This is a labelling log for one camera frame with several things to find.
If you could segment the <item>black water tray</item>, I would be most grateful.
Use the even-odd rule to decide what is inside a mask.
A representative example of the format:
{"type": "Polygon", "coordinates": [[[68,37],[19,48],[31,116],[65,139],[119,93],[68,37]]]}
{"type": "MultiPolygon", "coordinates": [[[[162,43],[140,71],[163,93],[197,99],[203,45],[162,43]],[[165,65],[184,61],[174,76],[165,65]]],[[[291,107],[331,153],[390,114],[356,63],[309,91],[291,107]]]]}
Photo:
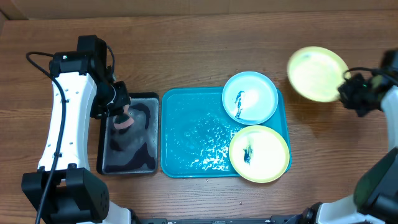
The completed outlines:
{"type": "Polygon", "coordinates": [[[102,175],[152,174],[158,167],[159,96],[131,93],[134,123],[117,130],[114,118],[101,121],[96,170],[102,175]]]}

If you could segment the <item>teal plastic tray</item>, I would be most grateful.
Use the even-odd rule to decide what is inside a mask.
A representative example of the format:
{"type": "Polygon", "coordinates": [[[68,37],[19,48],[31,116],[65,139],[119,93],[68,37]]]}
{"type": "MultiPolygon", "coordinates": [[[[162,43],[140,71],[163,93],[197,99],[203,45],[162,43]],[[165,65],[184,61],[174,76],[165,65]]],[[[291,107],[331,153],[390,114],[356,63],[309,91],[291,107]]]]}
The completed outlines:
{"type": "Polygon", "coordinates": [[[172,178],[236,177],[228,148],[244,125],[225,111],[221,87],[175,88],[162,98],[162,171],[172,178]]]}

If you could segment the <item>yellow plate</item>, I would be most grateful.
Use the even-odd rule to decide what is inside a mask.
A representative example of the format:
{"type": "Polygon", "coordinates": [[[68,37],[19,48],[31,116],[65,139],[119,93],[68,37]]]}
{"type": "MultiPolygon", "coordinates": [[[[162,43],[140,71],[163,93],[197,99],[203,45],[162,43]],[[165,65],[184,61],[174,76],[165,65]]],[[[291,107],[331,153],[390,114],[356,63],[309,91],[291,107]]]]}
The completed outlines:
{"type": "Polygon", "coordinates": [[[229,159],[241,177],[255,183],[269,183],[287,170],[290,151],[278,132],[255,125],[234,135],[229,144],[229,159]]]}
{"type": "Polygon", "coordinates": [[[304,47],[292,54],[287,64],[287,76],[293,89],[302,97],[321,103],[340,98],[338,87],[348,70],[345,61],[323,47],[304,47]]]}

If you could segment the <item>light blue plate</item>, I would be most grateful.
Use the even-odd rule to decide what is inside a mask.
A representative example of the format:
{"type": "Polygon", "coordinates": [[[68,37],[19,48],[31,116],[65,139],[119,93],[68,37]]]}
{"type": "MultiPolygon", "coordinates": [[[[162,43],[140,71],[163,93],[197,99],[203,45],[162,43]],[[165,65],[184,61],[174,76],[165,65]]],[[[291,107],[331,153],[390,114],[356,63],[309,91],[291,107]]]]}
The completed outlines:
{"type": "Polygon", "coordinates": [[[268,77],[246,71],[235,74],[226,82],[221,100],[232,119],[245,125],[257,125],[273,116],[279,97],[268,77]]]}

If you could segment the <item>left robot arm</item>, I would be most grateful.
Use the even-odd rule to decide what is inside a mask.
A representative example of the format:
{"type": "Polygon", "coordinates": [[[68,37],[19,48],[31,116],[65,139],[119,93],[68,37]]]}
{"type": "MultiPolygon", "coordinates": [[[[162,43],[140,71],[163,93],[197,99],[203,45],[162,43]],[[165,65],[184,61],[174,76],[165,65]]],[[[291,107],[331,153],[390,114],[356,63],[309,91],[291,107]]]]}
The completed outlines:
{"type": "Polygon", "coordinates": [[[95,35],[79,37],[72,52],[50,56],[44,71],[53,85],[49,135],[37,170],[21,188],[36,209],[36,222],[137,223],[135,213],[113,203],[106,184],[90,172],[90,119],[122,115],[130,103],[124,82],[108,65],[111,47],[95,35]]]}

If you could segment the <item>pink green sponge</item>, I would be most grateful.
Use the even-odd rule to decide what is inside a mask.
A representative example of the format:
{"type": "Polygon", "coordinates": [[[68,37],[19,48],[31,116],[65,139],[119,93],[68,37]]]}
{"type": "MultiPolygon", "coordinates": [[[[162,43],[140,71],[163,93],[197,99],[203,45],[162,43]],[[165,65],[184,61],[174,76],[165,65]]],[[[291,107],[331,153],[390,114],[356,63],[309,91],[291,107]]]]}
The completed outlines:
{"type": "Polygon", "coordinates": [[[114,127],[117,130],[126,129],[134,123],[134,119],[129,114],[129,105],[123,107],[123,114],[114,118],[114,127]]]}

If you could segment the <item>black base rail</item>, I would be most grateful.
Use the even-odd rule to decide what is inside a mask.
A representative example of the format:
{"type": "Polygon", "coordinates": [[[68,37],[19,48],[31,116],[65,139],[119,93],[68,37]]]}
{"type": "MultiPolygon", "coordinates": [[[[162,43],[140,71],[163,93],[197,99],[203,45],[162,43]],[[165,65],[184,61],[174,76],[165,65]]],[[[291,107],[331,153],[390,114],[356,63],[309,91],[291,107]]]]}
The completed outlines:
{"type": "Polygon", "coordinates": [[[284,224],[298,223],[301,215],[273,215],[269,218],[208,218],[208,219],[179,219],[166,218],[138,218],[132,223],[140,224],[284,224]]]}

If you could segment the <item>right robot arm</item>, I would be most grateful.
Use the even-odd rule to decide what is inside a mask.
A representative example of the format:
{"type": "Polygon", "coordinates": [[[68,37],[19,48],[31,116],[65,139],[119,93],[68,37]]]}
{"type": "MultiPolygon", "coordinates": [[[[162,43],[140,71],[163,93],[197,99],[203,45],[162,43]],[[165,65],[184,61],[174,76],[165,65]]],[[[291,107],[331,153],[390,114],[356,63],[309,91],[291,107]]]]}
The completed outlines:
{"type": "Polygon", "coordinates": [[[352,68],[338,87],[340,102],[359,117],[384,113],[389,149],[358,181],[353,195],[318,202],[288,223],[397,223],[397,50],[384,53],[379,68],[352,68]]]}

